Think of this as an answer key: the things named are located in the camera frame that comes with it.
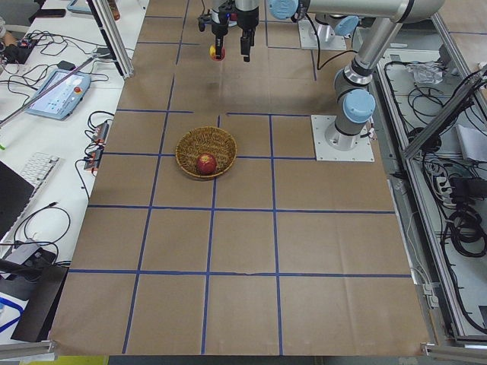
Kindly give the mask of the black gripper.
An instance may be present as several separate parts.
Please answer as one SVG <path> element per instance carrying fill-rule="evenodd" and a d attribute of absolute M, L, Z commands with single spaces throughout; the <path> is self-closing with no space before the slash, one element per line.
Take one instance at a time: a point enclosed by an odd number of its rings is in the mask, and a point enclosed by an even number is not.
<path fill-rule="evenodd" d="M 228 34 L 228 14 L 212 10 L 212 33 L 215 35 L 215 58 L 224 57 L 224 36 Z"/>
<path fill-rule="evenodd" d="M 237 25 L 242 30 L 240 37 L 240 54 L 245 62 L 250 61 L 251 48 L 254 46 L 256 27 L 259 24 L 259 8 L 253 10 L 237 9 Z"/>

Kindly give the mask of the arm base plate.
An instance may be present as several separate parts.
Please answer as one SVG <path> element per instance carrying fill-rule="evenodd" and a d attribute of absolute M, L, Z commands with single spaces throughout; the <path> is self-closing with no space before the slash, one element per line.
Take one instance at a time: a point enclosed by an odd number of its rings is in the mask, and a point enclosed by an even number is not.
<path fill-rule="evenodd" d="M 310 117 L 316 160 L 373 163 L 374 152 L 366 126 L 358 135 L 346 136 L 336 129 L 335 119 L 330 115 Z"/>
<path fill-rule="evenodd" d="M 355 27 L 319 24 L 316 21 L 302 20 L 298 22 L 298 30 L 302 49 L 346 50 L 345 37 L 351 36 Z"/>

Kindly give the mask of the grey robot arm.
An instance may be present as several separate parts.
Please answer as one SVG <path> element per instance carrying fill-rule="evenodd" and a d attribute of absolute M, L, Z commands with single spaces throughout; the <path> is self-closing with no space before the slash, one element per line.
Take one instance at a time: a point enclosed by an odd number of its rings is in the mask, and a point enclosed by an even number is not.
<path fill-rule="evenodd" d="M 229 1 L 216 0 L 211 6 L 212 33 L 215 36 L 214 53 L 216 61 L 224 59 L 224 38 L 228 34 L 232 4 Z"/>
<path fill-rule="evenodd" d="M 326 15 L 374 17 L 368 38 L 349 65 L 336 74 L 337 103 L 341 110 L 325 132 L 327 143 L 339 150 L 355 147 L 361 130 L 372 117 L 375 99 L 366 91 L 372 73 L 403 24 L 423 21 L 436 13 L 443 1 L 271 1 L 273 17 L 286 19 L 307 12 Z"/>

